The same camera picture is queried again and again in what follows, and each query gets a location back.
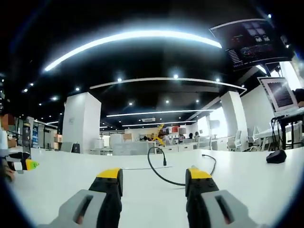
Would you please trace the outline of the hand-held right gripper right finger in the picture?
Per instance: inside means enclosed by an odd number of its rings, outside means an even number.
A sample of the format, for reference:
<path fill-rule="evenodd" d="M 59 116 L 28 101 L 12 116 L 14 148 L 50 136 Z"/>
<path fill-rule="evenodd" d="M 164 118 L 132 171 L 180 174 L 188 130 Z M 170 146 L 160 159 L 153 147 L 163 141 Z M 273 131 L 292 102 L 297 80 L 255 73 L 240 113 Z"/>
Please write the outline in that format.
<path fill-rule="evenodd" d="M 247 207 L 212 176 L 197 168 L 185 175 L 186 212 L 190 228 L 263 228 L 249 217 Z"/>

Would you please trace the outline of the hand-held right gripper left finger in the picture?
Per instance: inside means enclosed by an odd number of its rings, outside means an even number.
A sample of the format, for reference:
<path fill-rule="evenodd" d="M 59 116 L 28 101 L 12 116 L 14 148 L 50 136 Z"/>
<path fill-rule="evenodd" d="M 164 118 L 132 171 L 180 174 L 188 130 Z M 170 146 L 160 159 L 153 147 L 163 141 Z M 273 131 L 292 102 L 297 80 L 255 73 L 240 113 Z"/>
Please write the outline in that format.
<path fill-rule="evenodd" d="M 58 216 L 39 228 L 117 228 L 122 211 L 123 170 L 99 173 L 90 188 L 80 190 L 58 211 Z"/>

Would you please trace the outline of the person's left hand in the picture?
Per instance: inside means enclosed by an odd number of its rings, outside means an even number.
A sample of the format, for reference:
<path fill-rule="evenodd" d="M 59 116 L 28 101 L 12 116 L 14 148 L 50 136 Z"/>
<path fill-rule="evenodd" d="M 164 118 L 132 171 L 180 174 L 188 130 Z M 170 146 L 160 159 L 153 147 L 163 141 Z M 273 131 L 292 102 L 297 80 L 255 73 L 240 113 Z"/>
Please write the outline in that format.
<path fill-rule="evenodd" d="M 15 180 L 15 171 L 9 167 L 9 164 L 5 159 L 1 159 L 1 164 L 3 176 L 8 182 L 13 182 Z"/>

